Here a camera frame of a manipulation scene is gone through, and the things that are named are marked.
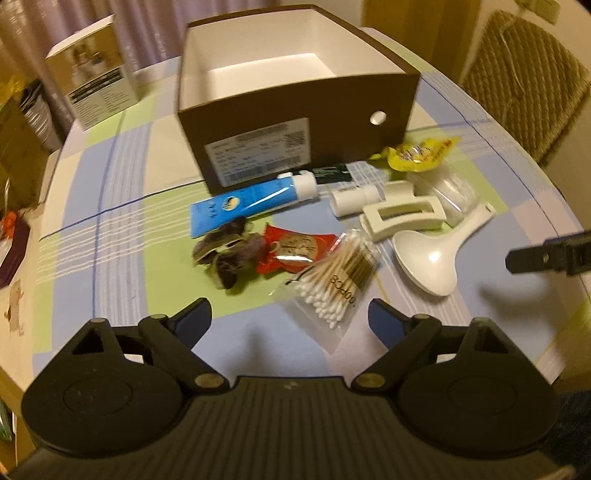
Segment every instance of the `table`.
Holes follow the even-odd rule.
[[[368,327],[366,307],[374,297],[447,325],[491,317],[548,380],[556,379],[565,362],[556,337],[583,314],[585,279],[513,277],[504,258],[511,248],[579,231],[579,222],[527,153],[476,102],[406,48],[366,31],[423,74],[408,140],[462,137],[447,162],[497,211],[460,250],[457,290],[445,299],[422,292],[400,271],[390,241],[381,243],[379,270],[331,355],[268,296],[286,274],[253,278],[234,296],[216,290],[191,261],[188,205],[208,192],[173,111],[178,59],[167,60],[138,73],[144,93],[139,104],[86,132],[74,124],[69,133],[38,220],[38,244],[31,238],[31,250],[38,251],[27,254],[36,272],[34,291],[30,277],[24,290],[25,335],[11,339],[19,345],[17,355],[0,352],[0,365],[22,388],[88,319],[134,325],[149,313],[173,314],[200,296],[212,302],[215,319],[194,351],[231,380],[239,374],[339,374],[350,381],[385,352]],[[365,162],[350,169],[358,184],[380,186],[387,179]],[[358,226],[357,219],[341,222],[332,215],[328,192],[323,189],[319,202],[256,220],[255,228],[271,222],[341,233]]]

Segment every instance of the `transparent plastic package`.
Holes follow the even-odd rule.
[[[407,180],[414,183],[415,194],[437,196],[451,227],[460,223],[480,201],[474,187],[446,165],[423,173],[409,172]]]
[[[378,251],[361,230],[343,233],[321,261],[273,293],[274,301],[328,353],[344,337],[378,266]]]

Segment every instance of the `white bottle cap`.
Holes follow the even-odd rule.
[[[363,185],[354,188],[344,188],[331,193],[330,208],[336,217],[361,213],[363,207],[379,203],[378,188],[375,185]]]
[[[293,182],[298,200],[309,200],[318,196],[318,184],[312,172],[304,170],[298,175],[293,175]]]

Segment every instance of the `white label sticker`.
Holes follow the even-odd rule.
[[[222,187],[310,163],[307,118],[259,128],[205,145]]]

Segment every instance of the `power cord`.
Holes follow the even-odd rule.
[[[508,22],[506,22],[502,27],[501,30],[499,31],[501,33],[501,40],[503,42],[503,45],[506,49],[506,59],[509,61],[509,66],[511,67],[511,73],[513,74],[513,78],[515,79],[517,85],[519,86],[519,89],[521,90],[521,96],[525,95],[525,89],[523,87],[523,84],[521,83],[519,76],[517,75],[517,70],[515,68],[515,62],[513,62],[513,57],[511,55],[511,50],[509,49],[509,45],[507,44],[507,40],[505,38],[505,32],[508,28],[512,27],[513,25],[515,25],[515,23],[517,22],[518,19],[520,19],[523,16],[523,13],[525,12],[525,7],[524,6],[520,6],[519,7],[519,12],[517,12],[517,15],[514,16],[513,18],[511,18]],[[503,115],[501,117],[501,125],[503,127],[505,127],[506,123],[506,118],[507,115],[509,114],[509,110],[511,109],[511,107],[513,106],[513,104],[521,97],[520,95],[518,96],[512,96],[511,99],[509,100],[509,102],[507,103],[505,110],[503,111]]]

